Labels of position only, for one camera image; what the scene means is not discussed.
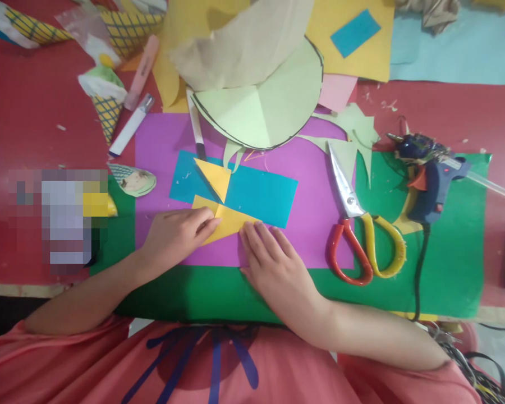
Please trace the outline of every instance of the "red scissor handle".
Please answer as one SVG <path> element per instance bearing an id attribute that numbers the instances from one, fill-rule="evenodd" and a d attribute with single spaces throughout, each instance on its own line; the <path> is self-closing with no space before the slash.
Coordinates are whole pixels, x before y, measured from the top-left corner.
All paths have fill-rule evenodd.
<path id="1" fill-rule="evenodd" d="M 338 242 L 341 239 L 342 234 L 345 233 L 348 241 L 350 242 L 354 252 L 359 257 L 359 261 L 361 261 L 361 265 L 363 266 L 363 274 L 359 279 L 353 279 L 347 276 L 343 271 L 341 271 L 340 267 L 337 263 L 337 247 Z M 356 286 L 366 286 L 372 281 L 372 277 L 374 272 L 372 271 L 372 266 L 370 265 L 369 258 L 366 256 L 363 247 L 359 244 L 359 241 L 355 237 L 352 228 L 350 227 L 350 220 L 343 219 L 341 220 L 341 224 L 337 224 L 335 228 L 335 232 L 333 234 L 333 238 L 329 245 L 329 258 L 331 269 L 335 271 L 335 273 L 342 279 L 343 281 L 348 282 L 349 284 Z"/>

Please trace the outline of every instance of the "person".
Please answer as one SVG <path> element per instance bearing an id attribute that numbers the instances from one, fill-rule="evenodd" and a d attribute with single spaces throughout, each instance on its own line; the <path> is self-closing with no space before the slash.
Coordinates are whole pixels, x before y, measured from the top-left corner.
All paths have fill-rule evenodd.
<path id="1" fill-rule="evenodd" d="M 240 231 L 241 271 L 287 328 L 153 322 L 128 338 L 116 306 L 219 221 L 208 208 L 159 213 L 143 247 L 1 336 L 0 403 L 480 402 L 426 332 L 326 299 L 283 232 L 260 222 Z"/>

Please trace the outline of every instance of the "pink marker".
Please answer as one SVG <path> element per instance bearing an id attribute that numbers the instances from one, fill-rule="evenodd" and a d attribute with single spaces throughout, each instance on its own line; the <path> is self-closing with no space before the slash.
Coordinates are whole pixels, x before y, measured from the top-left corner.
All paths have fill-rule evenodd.
<path id="1" fill-rule="evenodd" d="M 159 50 L 159 39 L 155 35 L 150 35 L 148 38 L 148 43 L 146 43 L 146 48 L 144 49 L 144 54 L 140 60 L 139 68 L 136 70 L 135 78 L 133 79 L 133 84 L 131 84 L 131 89 L 125 98 L 123 105 L 129 111 L 134 111 L 136 105 L 139 103 L 140 93 L 146 84 L 148 75 L 152 70 L 153 62 L 155 61 L 155 56 Z"/>

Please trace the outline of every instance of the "hot glue gun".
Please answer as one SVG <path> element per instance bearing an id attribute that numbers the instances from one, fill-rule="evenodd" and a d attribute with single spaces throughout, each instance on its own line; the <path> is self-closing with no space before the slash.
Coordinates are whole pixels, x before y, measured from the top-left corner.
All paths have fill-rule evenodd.
<path id="1" fill-rule="evenodd" d="M 455 157 L 444 145 L 422 134 L 403 137 L 387 134 L 387 137 L 396 142 L 397 158 L 419 168 L 408 183 L 419 190 L 408 218 L 421 224 L 434 223 L 441 216 L 451 181 L 466 177 L 471 163 Z"/>

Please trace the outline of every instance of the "yellow scissor handle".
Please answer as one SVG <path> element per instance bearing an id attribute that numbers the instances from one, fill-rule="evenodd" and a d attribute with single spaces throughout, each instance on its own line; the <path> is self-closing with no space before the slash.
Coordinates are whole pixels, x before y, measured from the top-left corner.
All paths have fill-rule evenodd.
<path id="1" fill-rule="evenodd" d="M 400 272 L 404 262 L 406 261 L 406 243 L 398 229 L 390 224 L 381 216 L 374 216 L 374 221 L 382 226 L 393 238 L 394 241 L 394 258 L 387 269 L 380 271 L 378 269 L 378 262 L 376 261 L 376 237 L 374 234 L 374 222 L 370 213 L 365 213 L 361 216 L 363 224 L 365 225 L 365 241 L 366 241 L 366 254 L 369 257 L 372 270 L 377 277 L 390 278 Z"/>

